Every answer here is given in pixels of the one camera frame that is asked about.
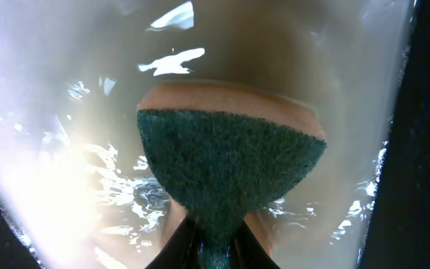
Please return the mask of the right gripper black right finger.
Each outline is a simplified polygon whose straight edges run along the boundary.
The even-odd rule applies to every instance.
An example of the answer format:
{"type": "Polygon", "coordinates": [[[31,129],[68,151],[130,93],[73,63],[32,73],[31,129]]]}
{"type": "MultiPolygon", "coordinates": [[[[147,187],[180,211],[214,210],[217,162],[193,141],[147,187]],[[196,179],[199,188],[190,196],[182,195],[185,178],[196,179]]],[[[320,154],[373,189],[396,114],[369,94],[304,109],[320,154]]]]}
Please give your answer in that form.
{"type": "Polygon", "coordinates": [[[231,238],[231,268],[280,269],[264,251],[245,222],[231,238]]]}

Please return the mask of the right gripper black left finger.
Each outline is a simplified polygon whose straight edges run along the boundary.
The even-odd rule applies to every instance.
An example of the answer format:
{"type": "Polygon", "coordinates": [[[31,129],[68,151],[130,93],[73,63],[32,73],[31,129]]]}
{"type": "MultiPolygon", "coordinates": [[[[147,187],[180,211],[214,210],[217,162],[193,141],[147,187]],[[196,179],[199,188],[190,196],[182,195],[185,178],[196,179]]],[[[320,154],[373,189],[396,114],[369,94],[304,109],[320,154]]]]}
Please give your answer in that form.
{"type": "Polygon", "coordinates": [[[194,220],[186,217],[146,269],[201,269],[201,245],[201,229],[194,220]]]}

